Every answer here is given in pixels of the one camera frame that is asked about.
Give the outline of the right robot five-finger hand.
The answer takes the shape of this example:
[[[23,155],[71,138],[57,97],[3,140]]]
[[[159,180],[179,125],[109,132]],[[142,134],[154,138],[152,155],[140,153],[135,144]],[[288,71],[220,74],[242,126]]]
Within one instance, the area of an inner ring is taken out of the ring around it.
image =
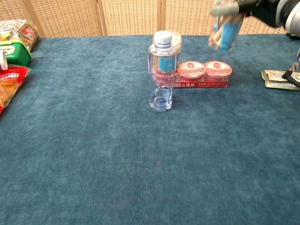
[[[285,27],[297,2],[293,0],[218,0],[210,9],[213,16],[244,14],[254,16],[270,27]]]

